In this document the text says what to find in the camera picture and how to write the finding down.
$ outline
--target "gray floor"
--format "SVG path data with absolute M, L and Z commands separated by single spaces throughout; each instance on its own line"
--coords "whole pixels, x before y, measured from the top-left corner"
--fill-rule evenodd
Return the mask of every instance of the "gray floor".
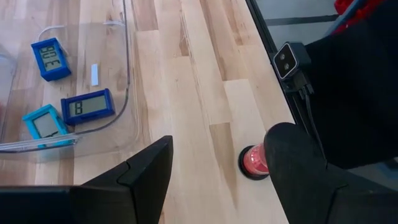
M 263 18 L 282 19 L 291 17 L 328 16 L 336 14 L 335 0 L 256 0 Z M 319 22 L 311 24 L 292 24 L 283 26 L 269 26 L 268 29 L 276 44 L 280 48 L 286 41 L 300 41 L 304 44 L 321 39 L 333 22 Z M 351 169 L 350 172 L 369 180 L 398 190 L 398 174 L 391 178 L 382 172 L 380 164 Z
M 264 19 L 328 16 L 336 14 L 334 0 L 256 0 Z M 314 42 L 325 35 L 333 22 L 268 27 L 279 48 L 286 41 Z

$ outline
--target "dark blue digital display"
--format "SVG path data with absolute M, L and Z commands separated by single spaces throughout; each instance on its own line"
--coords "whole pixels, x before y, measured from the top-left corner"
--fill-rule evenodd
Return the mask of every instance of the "dark blue digital display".
M 58 80 L 71 74 L 60 43 L 56 38 L 31 45 L 40 75 L 46 81 Z
M 70 126 L 114 115 L 109 89 L 61 99 L 63 120 Z

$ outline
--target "white cable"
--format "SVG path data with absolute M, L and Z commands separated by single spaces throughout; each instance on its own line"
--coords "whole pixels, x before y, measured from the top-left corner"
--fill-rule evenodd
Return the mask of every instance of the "white cable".
M 44 30 L 37 36 L 36 42 L 40 41 L 40 37 L 42 36 L 42 34 L 44 34 L 44 32 L 50 30 L 50 29 L 57 29 L 57 28 L 64 28 L 64 25 L 56 25 L 56 26 L 48 26 L 46 28 L 44 28 Z
M 119 21 L 105 21 L 104 25 L 119 25 L 119 26 L 124 26 L 124 23 L 119 22 Z
M 104 25 L 119 25 L 119 26 L 124 26 L 124 23 L 119 22 L 119 21 L 105 21 L 103 22 Z M 58 28 L 64 28 L 64 25 L 55 25 L 55 26 L 48 26 L 46 28 L 44 28 L 44 30 L 37 36 L 36 42 L 38 42 L 40 40 L 40 37 L 42 36 L 42 34 L 44 34 L 44 32 L 50 30 L 50 29 L 58 29 Z

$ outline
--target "black cable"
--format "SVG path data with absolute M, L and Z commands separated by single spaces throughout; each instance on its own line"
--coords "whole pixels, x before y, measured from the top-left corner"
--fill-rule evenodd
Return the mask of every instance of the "black cable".
M 310 102 L 310 95 L 305 90 L 304 90 L 304 95 L 305 95 L 305 104 L 307 105 L 308 117 L 310 118 L 310 123 L 311 123 L 312 129 L 313 129 L 313 132 L 315 133 L 315 137 L 316 137 L 316 139 L 318 141 L 319 147 L 321 149 L 322 156 L 323 156 L 323 158 L 324 158 L 324 160 L 326 162 L 325 168 L 327 169 L 328 168 L 328 161 L 326 159 L 325 151 L 323 150 L 321 138 L 319 137 L 317 127 L 315 126 L 315 122 L 313 120 L 312 110 L 311 110 L 311 102 Z

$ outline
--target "camera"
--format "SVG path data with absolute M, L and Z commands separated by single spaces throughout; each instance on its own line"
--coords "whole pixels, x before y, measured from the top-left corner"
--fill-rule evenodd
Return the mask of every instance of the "camera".
M 286 42 L 272 59 L 281 80 L 292 78 L 298 71 L 311 65 L 311 58 L 301 42 Z

